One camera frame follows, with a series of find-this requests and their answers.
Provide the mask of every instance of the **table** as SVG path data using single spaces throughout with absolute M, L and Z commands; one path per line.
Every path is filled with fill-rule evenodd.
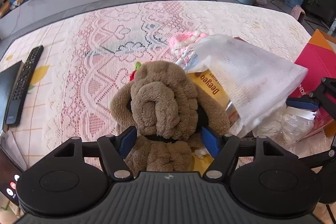
M 105 8 L 40 28 L 17 39 L 0 61 L 0 70 L 25 60 L 43 45 L 21 123 L 11 128 L 28 166 L 70 137 L 83 141 L 113 134 L 109 103 L 128 82 L 137 61 L 176 59 L 167 39 L 198 30 L 241 37 L 292 62 L 310 35 L 288 14 L 260 7 L 212 1 L 155 1 Z M 295 153 L 316 154 L 330 147 L 316 134 L 298 143 Z M 93 160 L 88 163 L 97 165 Z M 318 208 L 321 218 L 327 218 Z

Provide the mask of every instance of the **black remote control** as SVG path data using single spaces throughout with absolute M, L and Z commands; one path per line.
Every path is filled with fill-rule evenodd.
M 35 47 L 31 50 L 26 63 L 15 84 L 9 108 L 7 111 L 6 125 L 18 125 L 21 120 L 23 105 L 26 99 L 30 80 L 32 79 L 37 62 L 43 52 L 43 46 Z

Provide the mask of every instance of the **brown plush toy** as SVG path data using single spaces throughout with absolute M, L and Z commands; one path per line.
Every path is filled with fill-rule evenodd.
M 223 135 L 225 110 L 174 63 L 148 62 L 112 99 L 111 114 L 122 129 L 136 126 L 135 146 L 125 159 L 139 171 L 189 171 L 191 147 L 202 148 L 200 129 Z

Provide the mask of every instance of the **plush ear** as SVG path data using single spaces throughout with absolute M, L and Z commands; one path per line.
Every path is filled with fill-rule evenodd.
M 203 109 L 200 115 L 199 113 L 199 126 L 209 126 L 219 135 L 224 135 L 230 128 L 230 121 L 227 117 L 225 109 L 211 98 L 204 90 L 198 85 L 195 85 L 197 89 L 197 102 L 199 109 Z
M 122 128 L 137 126 L 128 106 L 131 101 L 131 86 L 133 83 L 134 81 L 131 81 L 118 90 L 110 103 L 111 115 Z

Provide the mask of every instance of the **white plastic bag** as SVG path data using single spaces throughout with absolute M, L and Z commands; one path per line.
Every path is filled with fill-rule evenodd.
M 226 35 L 205 37 L 192 50 L 184 71 L 209 69 L 215 75 L 240 116 L 230 128 L 239 137 L 280 108 L 307 73 L 302 66 Z
M 282 146 L 290 146 L 309 134 L 316 114 L 284 105 L 263 119 L 252 132 L 255 137 L 265 135 Z

